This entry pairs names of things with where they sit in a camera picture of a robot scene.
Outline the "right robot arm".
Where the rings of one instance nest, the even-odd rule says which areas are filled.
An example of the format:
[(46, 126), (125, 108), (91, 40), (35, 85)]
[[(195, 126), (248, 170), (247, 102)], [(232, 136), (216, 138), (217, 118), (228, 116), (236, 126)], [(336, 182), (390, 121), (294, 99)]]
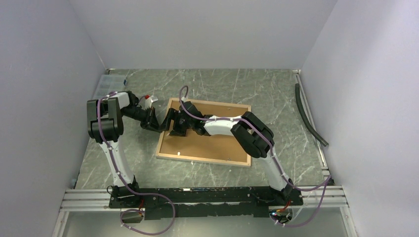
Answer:
[(278, 205), (291, 198), (290, 179), (278, 170), (274, 134), (249, 108), (216, 102), (170, 101), (159, 127), (156, 155), (182, 161), (251, 166), (260, 162)]

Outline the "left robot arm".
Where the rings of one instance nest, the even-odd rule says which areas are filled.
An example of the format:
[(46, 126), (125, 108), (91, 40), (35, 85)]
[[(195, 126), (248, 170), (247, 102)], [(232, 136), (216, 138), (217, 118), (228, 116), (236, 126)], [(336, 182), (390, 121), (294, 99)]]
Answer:
[(153, 107), (157, 101), (156, 96), (138, 98), (131, 91), (112, 91), (86, 104), (88, 134), (106, 155), (113, 176), (112, 194), (122, 196), (128, 207), (138, 206), (142, 194), (119, 141), (124, 133), (123, 117), (140, 122), (142, 129), (160, 133), (163, 129)]

